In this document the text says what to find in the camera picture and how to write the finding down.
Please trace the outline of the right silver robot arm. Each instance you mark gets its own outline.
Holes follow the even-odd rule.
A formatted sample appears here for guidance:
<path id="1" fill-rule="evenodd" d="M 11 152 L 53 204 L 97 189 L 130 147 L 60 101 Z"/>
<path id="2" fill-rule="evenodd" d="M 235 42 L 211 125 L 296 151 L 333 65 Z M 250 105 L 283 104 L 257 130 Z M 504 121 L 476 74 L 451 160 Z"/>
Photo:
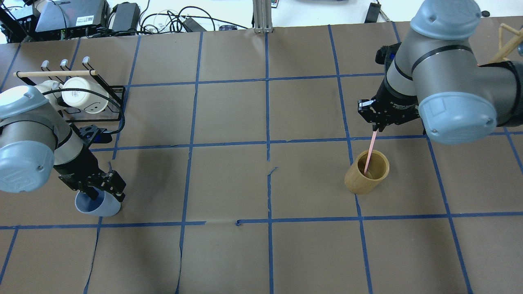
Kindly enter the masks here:
<path id="1" fill-rule="evenodd" d="M 425 0 L 403 42 L 377 51 L 385 76 L 372 99 L 358 101 L 359 115 L 374 131 L 420 118 L 442 145 L 522 125 L 522 63 L 478 65 L 468 39 L 480 19 L 473 0 Z"/>

